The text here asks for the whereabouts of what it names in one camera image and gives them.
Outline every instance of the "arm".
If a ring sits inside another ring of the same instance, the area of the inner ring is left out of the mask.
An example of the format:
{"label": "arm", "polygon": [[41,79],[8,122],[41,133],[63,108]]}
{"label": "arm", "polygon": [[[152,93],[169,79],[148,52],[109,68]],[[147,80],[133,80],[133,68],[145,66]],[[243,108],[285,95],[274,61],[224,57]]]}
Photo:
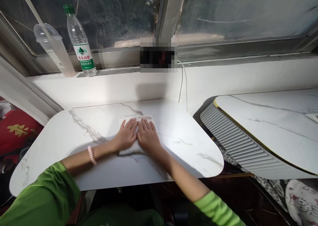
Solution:
{"label": "arm", "polygon": [[[99,162],[111,154],[131,147],[137,139],[137,136],[134,134],[137,123],[136,119],[130,119],[125,125],[124,120],[114,139],[92,148],[95,160]],[[87,150],[68,156],[60,162],[72,176],[77,176],[93,167]]]}
{"label": "arm", "polygon": [[152,122],[138,122],[137,139],[142,149],[157,161],[185,196],[218,225],[245,225],[240,218],[201,181],[191,175],[161,146]]}
{"label": "arm", "polygon": [[[135,119],[126,125],[123,122],[114,139],[92,148],[96,161],[131,147],[136,140],[136,127]],[[0,217],[0,225],[66,225],[80,198],[73,177],[92,166],[87,150],[54,163],[18,195]]]}

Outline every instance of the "finger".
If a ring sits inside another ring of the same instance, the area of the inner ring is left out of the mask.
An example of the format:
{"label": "finger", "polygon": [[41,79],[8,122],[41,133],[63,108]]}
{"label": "finger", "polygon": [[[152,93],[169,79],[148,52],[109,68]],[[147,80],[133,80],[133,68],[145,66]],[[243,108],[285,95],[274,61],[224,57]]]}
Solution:
{"label": "finger", "polygon": [[134,134],[134,135],[132,136],[132,142],[135,142],[136,139],[137,139],[137,135]]}
{"label": "finger", "polygon": [[145,123],[147,125],[148,130],[151,130],[151,126],[150,126],[149,122],[147,120],[145,120]]}
{"label": "finger", "polygon": [[134,123],[133,126],[132,126],[132,132],[133,132],[133,133],[135,133],[136,128],[137,128],[137,125],[138,125],[138,122],[135,121],[135,123]]}
{"label": "finger", "polygon": [[147,130],[148,127],[147,127],[147,124],[146,124],[146,122],[145,122],[144,119],[141,120],[141,123],[142,123],[143,129],[144,129],[144,130]]}
{"label": "finger", "polygon": [[129,129],[129,130],[132,129],[133,124],[135,123],[135,121],[136,121],[136,119],[134,118],[134,119],[130,122],[130,124],[129,124],[129,126],[128,126],[128,129]]}
{"label": "finger", "polygon": [[154,123],[153,123],[152,121],[150,122],[150,126],[151,126],[151,129],[152,129],[152,130],[154,130],[154,131],[156,132],[155,125],[154,125]]}
{"label": "finger", "polygon": [[122,125],[120,126],[120,129],[123,129],[123,128],[124,128],[125,122],[126,122],[126,120],[123,121]]}
{"label": "finger", "polygon": [[132,122],[133,119],[130,119],[127,124],[125,125],[125,128],[128,128],[129,124]]}
{"label": "finger", "polygon": [[138,121],[138,131],[140,131],[142,133],[144,132],[143,125],[142,125],[141,121]]}
{"label": "finger", "polygon": [[140,131],[137,132],[137,139],[138,139],[138,141],[141,141]]}

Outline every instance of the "window frame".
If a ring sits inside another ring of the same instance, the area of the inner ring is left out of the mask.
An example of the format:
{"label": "window frame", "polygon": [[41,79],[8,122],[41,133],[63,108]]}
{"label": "window frame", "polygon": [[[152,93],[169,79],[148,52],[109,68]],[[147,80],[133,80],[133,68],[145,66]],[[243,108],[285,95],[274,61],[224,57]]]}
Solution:
{"label": "window frame", "polygon": [[[178,23],[182,14],[184,0],[160,0],[159,18],[154,37],[171,38],[177,32]],[[5,16],[0,11],[0,39],[3,44],[25,67],[20,72],[24,76],[34,76],[50,73],[59,73],[55,64],[49,56],[36,56],[32,54],[18,33],[12,28]],[[259,39],[242,42],[222,42],[206,44],[190,44],[178,46],[178,59],[189,63],[189,66],[198,66],[191,64],[203,62],[208,65],[226,65],[233,62],[250,63],[255,60],[277,60],[297,59],[305,57],[315,57],[312,51],[318,46],[318,21],[310,29],[300,35],[290,38],[277,39]],[[97,69],[108,69],[111,73],[116,68],[119,72],[127,69],[127,72],[136,70],[140,65],[140,47],[111,48],[105,52],[93,52],[93,58]],[[2,52],[3,57],[9,59],[8,54]],[[69,54],[71,62],[76,71],[81,71],[80,63],[76,55]]]}

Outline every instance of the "clear plastic cup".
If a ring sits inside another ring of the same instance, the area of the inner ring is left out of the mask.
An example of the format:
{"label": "clear plastic cup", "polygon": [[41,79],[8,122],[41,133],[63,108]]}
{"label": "clear plastic cup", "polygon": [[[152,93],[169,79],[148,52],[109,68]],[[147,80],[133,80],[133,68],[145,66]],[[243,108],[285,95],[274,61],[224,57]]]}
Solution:
{"label": "clear plastic cup", "polygon": [[63,44],[62,36],[59,35],[54,27],[49,24],[44,24],[44,26],[36,24],[33,31],[36,41],[40,43],[62,74],[65,77],[75,76],[76,73]]}

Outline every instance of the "straw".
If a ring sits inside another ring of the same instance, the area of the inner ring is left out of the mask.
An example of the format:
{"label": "straw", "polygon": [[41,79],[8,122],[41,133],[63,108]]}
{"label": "straw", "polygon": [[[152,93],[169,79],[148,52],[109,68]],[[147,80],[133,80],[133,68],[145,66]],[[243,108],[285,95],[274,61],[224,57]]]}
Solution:
{"label": "straw", "polygon": [[49,32],[47,31],[43,21],[41,20],[39,14],[37,13],[34,5],[32,4],[31,0],[26,0],[26,3],[29,5],[29,8],[31,9],[33,15],[35,16],[35,18],[37,19],[37,21],[39,22],[39,24],[43,27],[44,33],[46,34],[48,39],[51,39],[51,36],[49,34]]}

